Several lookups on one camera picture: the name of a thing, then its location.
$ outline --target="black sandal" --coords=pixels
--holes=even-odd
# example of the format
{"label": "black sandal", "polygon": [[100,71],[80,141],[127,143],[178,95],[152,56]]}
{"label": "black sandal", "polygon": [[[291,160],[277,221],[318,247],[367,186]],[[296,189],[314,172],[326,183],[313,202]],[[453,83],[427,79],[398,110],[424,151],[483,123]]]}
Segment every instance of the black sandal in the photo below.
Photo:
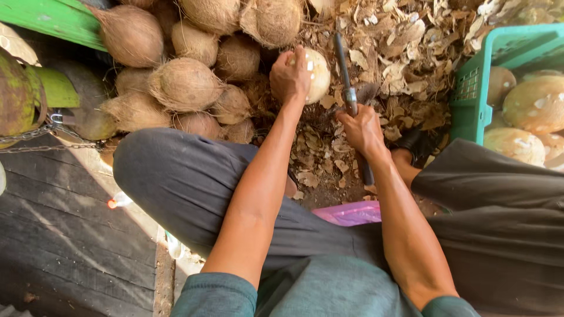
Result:
{"label": "black sandal", "polygon": [[390,151],[397,148],[407,149],[411,155],[411,166],[422,168],[427,159],[435,151],[443,140],[448,127],[442,127],[432,131],[421,131],[420,127],[415,127],[404,133],[401,138],[390,143]]}

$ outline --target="green plastic crate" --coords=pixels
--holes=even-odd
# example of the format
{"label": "green plastic crate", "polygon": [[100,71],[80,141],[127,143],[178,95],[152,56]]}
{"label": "green plastic crate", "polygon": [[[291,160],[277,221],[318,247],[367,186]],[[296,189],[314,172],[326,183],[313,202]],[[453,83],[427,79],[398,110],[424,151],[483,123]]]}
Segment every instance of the green plastic crate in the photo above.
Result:
{"label": "green plastic crate", "polygon": [[451,96],[451,139],[483,145],[484,127],[492,120],[486,104],[491,66],[519,71],[564,66],[564,23],[502,27],[483,40],[482,50],[456,72]]}

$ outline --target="man's right hand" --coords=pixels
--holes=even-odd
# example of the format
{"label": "man's right hand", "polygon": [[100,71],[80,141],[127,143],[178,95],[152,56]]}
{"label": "man's right hand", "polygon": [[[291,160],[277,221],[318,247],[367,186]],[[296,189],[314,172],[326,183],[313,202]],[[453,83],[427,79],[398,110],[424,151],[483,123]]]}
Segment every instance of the man's right hand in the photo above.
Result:
{"label": "man's right hand", "polygon": [[337,119],[345,127],[349,144],[368,161],[391,158],[380,129],[380,115],[372,107],[358,104],[358,115],[354,118],[337,111]]}

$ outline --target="leg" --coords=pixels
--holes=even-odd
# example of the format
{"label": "leg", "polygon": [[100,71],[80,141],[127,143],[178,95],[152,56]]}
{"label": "leg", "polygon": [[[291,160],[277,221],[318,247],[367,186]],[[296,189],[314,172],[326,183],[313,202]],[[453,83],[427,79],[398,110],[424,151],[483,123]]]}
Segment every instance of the leg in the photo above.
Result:
{"label": "leg", "polygon": [[422,171],[400,154],[413,192],[456,211],[429,223],[462,297],[486,312],[564,313],[564,174],[459,140]]}
{"label": "leg", "polygon": [[[128,135],[116,149],[114,177],[153,219],[206,257],[233,190],[256,151],[256,146],[212,142],[174,129],[145,129]],[[353,245],[349,228],[328,223],[285,198],[265,270],[323,253],[385,265],[376,250]]]}

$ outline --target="brown coconut husk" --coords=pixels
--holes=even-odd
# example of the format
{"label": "brown coconut husk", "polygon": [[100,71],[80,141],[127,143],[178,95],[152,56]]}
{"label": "brown coconut husk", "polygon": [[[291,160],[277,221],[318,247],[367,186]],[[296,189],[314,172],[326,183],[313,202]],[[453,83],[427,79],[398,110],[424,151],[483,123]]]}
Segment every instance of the brown coconut husk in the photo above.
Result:
{"label": "brown coconut husk", "polygon": [[213,114],[220,124],[234,125],[250,117],[249,99],[241,88],[227,85],[219,99],[212,106]]}
{"label": "brown coconut husk", "polygon": [[212,67],[217,60],[218,37],[191,26],[187,19],[176,23],[172,30],[172,42],[178,57],[189,57]]}
{"label": "brown coconut husk", "polygon": [[217,140],[223,135],[223,129],[217,120],[207,112],[192,112],[174,116],[175,129],[202,137]]}
{"label": "brown coconut husk", "polygon": [[147,93],[130,91],[106,101],[100,108],[115,118],[118,129],[122,131],[171,126],[171,116]]}
{"label": "brown coconut husk", "polygon": [[148,92],[147,80],[152,72],[153,69],[151,68],[127,67],[123,69],[116,78],[117,94],[121,96],[132,90],[142,93]]}
{"label": "brown coconut husk", "polygon": [[149,9],[157,0],[120,0],[122,5],[135,6],[141,9]]}
{"label": "brown coconut husk", "polygon": [[224,129],[224,139],[233,143],[249,144],[254,136],[254,125],[250,119],[236,125],[227,125]]}
{"label": "brown coconut husk", "polygon": [[206,65],[191,58],[173,59],[149,77],[149,92],[167,109],[178,112],[205,110],[224,88]]}
{"label": "brown coconut husk", "polygon": [[219,45],[215,73],[228,82],[251,79],[261,62],[261,46],[251,38],[236,34]]}
{"label": "brown coconut husk", "polygon": [[239,0],[180,0],[186,17],[199,29],[217,35],[240,29]]}
{"label": "brown coconut husk", "polygon": [[292,44],[301,23],[297,0],[249,0],[240,21],[243,32],[270,49]]}
{"label": "brown coconut husk", "polygon": [[154,67],[161,62],[164,40],[152,14],[129,5],[107,11],[85,6],[100,21],[100,37],[115,60],[138,68]]}

